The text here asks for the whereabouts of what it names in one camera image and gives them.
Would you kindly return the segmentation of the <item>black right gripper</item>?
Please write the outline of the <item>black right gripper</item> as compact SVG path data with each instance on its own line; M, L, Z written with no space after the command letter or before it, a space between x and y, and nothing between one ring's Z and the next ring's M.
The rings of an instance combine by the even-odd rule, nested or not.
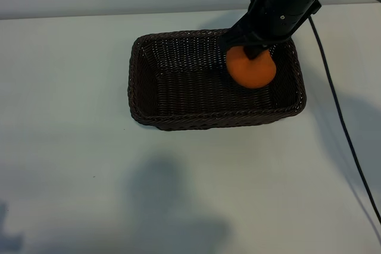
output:
M287 40L297 28L318 10L316 0L251 0L247 13L218 44L227 53L243 47L244 56L253 60L269 49L268 45Z

